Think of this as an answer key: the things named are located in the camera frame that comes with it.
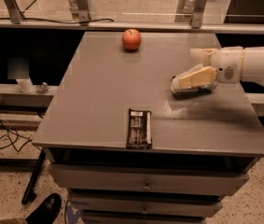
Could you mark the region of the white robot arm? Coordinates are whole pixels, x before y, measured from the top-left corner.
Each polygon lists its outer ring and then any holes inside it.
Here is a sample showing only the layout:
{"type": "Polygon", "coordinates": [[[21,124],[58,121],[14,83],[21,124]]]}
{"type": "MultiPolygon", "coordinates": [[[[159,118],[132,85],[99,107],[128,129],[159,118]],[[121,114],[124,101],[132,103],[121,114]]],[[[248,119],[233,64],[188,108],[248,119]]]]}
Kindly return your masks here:
{"type": "Polygon", "coordinates": [[[213,91],[218,83],[254,82],[264,87],[264,47],[191,49],[197,64],[172,78],[172,93],[213,91]]]}

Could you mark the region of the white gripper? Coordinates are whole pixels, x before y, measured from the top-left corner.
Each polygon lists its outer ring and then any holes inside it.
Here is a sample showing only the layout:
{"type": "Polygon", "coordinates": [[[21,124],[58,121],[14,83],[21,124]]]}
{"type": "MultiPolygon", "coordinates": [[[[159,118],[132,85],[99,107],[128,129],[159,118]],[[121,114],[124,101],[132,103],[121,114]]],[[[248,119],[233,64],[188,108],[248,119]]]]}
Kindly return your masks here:
{"type": "Polygon", "coordinates": [[[190,57],[198,64],[172,79],[173,91],[207,86],[215,82],[238,83],[241,77],[243,47],[191,49],[190,57]]]}

